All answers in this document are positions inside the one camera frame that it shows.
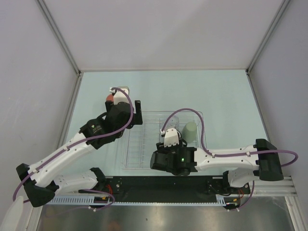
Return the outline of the pink plastic cup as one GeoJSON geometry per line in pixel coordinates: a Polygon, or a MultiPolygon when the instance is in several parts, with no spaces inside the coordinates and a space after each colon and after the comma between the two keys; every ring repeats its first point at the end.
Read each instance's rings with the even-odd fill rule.
{"type": "Polygon", "coordinates": [[[106,97],[106,101],[111,101],[111,102],[113,102],[113,101],[114,101],[114,96],[113,96],[113,94],[109,94],[109,95],[106,97]]]}

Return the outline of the pale green plastic cup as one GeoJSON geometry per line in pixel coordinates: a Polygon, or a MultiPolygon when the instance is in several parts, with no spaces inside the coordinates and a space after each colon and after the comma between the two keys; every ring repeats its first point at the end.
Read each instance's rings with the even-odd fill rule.
{"type": "Polygon", "coordinates": [[[182,130],[182,137],[187,143],[195,141],[197,137],[197,124],[193,121],[188,122],[182,130]]]}

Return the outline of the clear glass tumbler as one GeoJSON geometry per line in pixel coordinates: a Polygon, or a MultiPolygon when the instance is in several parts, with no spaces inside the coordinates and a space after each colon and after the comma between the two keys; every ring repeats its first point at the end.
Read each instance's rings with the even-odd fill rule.
{"type": "Polygon", "coordinates": [[[180,126],[179,118],[176,115],[174,115],[169,120],[167,120],[165,129],[170,129],[170,128],[179,129],[179,126],[180,126]]]}

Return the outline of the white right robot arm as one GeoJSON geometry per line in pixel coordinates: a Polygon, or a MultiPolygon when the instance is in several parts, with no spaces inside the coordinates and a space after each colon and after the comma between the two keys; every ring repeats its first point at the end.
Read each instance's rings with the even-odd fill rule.
{"type": "Polygon", "coordinates": [[[150,161],[151,169],[188,176],[192,172],[225,168],[222,188],[227,193],[255,179],[281,181],[284,178],[277,148],[265,139],[257,139],[255,144],[238,149],[212,150],[212,155],[183,142],[170,147],[157,143],[156,147],[150,161]]]}

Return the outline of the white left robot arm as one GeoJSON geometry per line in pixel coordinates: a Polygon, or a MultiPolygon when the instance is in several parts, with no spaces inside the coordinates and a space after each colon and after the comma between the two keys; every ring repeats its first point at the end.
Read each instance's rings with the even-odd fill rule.
{"type": "Polygon", "coordinates": [[[121,138],[124,130],[143,124],[139,100],[134,106],[126,102],[106,102],[105,105],[105,113],[89,120],[58,150],[35,164],[22,163],[16,168],[28,202],[33,207],[47,204],[57,194],[72,191],[87,193],[91,190],[99,193],[106,188],[106,177],[98,167],[70,176],[60,174],[82,156],[121,138]]]}

